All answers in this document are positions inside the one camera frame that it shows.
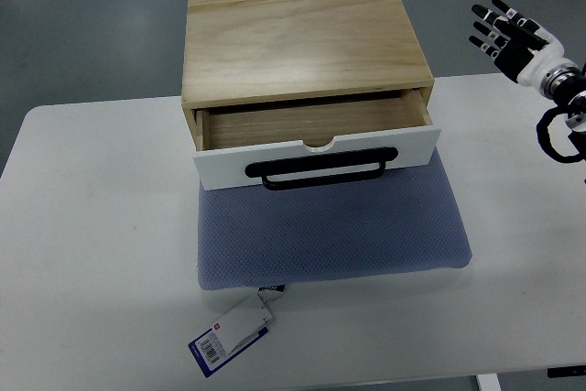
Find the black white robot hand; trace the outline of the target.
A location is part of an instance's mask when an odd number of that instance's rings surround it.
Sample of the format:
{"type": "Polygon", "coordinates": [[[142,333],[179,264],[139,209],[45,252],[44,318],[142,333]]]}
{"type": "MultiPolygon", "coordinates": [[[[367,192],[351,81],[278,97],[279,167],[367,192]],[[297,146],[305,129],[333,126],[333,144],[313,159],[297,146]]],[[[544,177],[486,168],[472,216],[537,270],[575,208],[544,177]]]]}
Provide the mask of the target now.
{"type": "Polygon", "coordinates": [[[492,7],[473,5],[477,31],[469,41],[509,80],[547,95],[548,82],[564,72],[579,73],[561,42],[537,21],[502,0],[492,7]]]}

